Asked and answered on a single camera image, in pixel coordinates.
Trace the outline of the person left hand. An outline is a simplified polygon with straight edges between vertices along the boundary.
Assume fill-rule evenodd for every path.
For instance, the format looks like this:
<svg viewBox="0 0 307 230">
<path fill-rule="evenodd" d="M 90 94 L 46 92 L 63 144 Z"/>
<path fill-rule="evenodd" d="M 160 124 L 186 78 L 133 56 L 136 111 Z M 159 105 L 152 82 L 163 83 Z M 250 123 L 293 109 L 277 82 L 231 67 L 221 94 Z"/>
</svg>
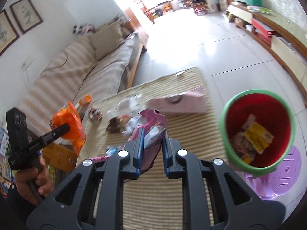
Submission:
<svg viewBox="0 0 307 230">
<path fill-rule="evenodd" d="M 15 174 L 15 184 L 20 196 L 32 205 L 38 206 L 41 202 L 36 194 L 48 197 L 54 190 L 49 171 L 45 167 L 44 158 L 40 158 L 41 172 L 36 167 L 18 171 Z"/>
</svg>

